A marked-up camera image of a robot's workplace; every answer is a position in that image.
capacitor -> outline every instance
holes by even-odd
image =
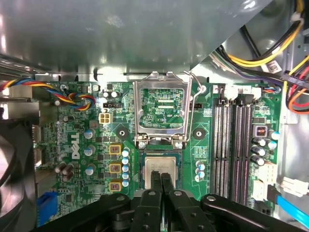
[[[124,181],[122,182],[122,186],[123,186],[123,187],[128,187],[128,186],[129,186],[129,181],[128,181],[128,180],[124,180]]]
[[[85,169],[85,173],[86,175],[93,175],[93,173],[95,172],[95,165],[94,164],[89,164],[88,167]]]
[[[265,164],[265,160],[262,157],[257,156],[257,155],[251,156],[251,161],[256,163],[259,166],[263,166]]]
[[[125,147],[124,150],[121,152],[122,157],[128,157],[130,154],[130,149]]]
[[[266,151],[265,151],[263,148],[259,147],[259,146],[253,146],[253,147],[251,147],[251,151],[252,151],[253,153],[255,153],[255,154],[261,156],[261,157],[263,157],[263,156],[266,155]]]
[[[91,156],[93,153],[95,153],[96,148],[93,145],[89,145],[84,149],[84,154],[86,156]]]
[[[253,138],[252,143],[258,146],[265,146],[266,145],[266,140],[263,138]]]
[[[62,174],[68,175],[68,174],[73,170],[73,168],[74,168],[73,164],[69,163],[69,164],[62,170]]]
[[[205,177],[205,173],[203,171],[199,170],[198,168],[195,170],[195,173],[198,175],[199,178]]]
[[[86,139],[91,139],[95,135],[94,129],[88,129],[84,132],[84,136]]]
[[[64,122],[68,122],[69,121],[69,117],[68,116],[64,116],[62,119]]]
[[[60,173],[62,172],[62,170],[67,166],[67,164],[65,162],[61,162],[60,164],[58,164],[56,167],[55,167],[55,172],[56,173]]]
[[[267,146],[270,150],[275,150],[277,147],[277,143],[275,141],[268,140]]]
[[[61,101],[59,101],[59,100],[56,100],[56,101],[54,101],[54,105],[55,106],[62,106],[63,103]]]
[[[128,172],[128,171],[129,171],[129,166],[124,165],[124,166],[122,167],[122,171],[123,171],[124,173]]]
[[[112,97],[112,98],[118,98],[118,97],[119,97],[119,92],[113,91],[113,92],[111,93],[111,97]]]
[[[129,179],[129,173],[123,173],[123,174],[122,174],[122,178],[123,178],[124,180],[128,180],[128,179]]]
[[[127,157],[124,157],[122,160],[121,160],[122,164],[123,165],[127,165],[129,163],[129,159]]]
[[[203,170],[205,170],[205,164],[202,162],[202,161],[197,161],[196,163],[195,163],[195,166],[200,170],[200,171],[203,171]]]
[[[67,175],[64,175],[63,176],[63,181],[64,182],[68,182],[69,180],[71,180],[71,178],[74,176],[74,172],[70,172],[70,173],[68,173]]]
[[[279,140],[280,139],[280,134],[279,134],[278,131],[269,130],[268,131],[268,138],[270,138],[272,140]]]
[[[110,93],[109,93],[109,92],[104,92],[104,93],[103,93],[103,97],[109,98],[109,97],[110,97]]]

fan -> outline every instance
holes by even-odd
[[[28,232],[36,223],[32,125],[0,120],[0,231]]]

metal panel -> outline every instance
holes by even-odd
[[[55,73],[178,73],[270,2],[1,0],[0,58]]]

ram slot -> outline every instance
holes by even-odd
[[[218,105],[214,110],[212,192],[227,197],[232,108]]]
[[[229,198],[246,205],[248,200],[249,152],[252,107],[235,106]]]

white plastic connector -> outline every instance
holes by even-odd
[[[258,169],[258,178],[266,185],[273,185],[277,180],[277,165],[266,161],[265,164]]]
[[[256,201],[263,201],[265,196],[265,184],[260,180],[253,181],[252,198]]]
[[[283,191],[287,193],[293,194],[297,197],[302,197],[308,193],[309,183],[284,177],[281,187],[283,188]]]

